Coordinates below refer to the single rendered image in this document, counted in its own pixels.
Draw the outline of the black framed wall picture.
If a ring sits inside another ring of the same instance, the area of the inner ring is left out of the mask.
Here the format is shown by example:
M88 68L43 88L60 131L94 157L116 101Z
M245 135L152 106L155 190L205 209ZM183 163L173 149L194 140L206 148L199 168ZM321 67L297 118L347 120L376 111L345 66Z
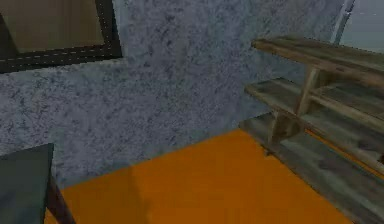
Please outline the black framed wall picture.
M121 56L112 0L0 0L0 74Z

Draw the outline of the grey wooden shelf unit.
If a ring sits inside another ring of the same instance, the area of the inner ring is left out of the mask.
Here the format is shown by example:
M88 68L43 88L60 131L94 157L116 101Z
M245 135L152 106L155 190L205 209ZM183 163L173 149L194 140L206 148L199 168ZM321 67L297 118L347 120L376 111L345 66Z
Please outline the grey wooden shelf unit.
M384 53L292 36L252 45L307 73L247 85L271 110L240 128L353 224L384 224Z

